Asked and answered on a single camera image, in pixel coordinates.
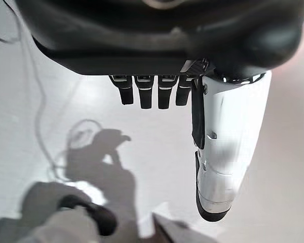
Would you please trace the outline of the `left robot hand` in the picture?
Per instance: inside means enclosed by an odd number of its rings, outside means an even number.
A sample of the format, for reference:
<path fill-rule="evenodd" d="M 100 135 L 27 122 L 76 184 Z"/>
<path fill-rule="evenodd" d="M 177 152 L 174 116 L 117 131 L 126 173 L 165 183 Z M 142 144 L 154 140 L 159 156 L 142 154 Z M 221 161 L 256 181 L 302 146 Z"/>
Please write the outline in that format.
<path fill-rule="evenodd" d="M 192 102 L 201 217 L 225 217 L 251 163 L 272 69 L 297 51 L 304 1 L 16 1 L 38 49 L 82 75 L 107 75 L 125 105 Z"/>

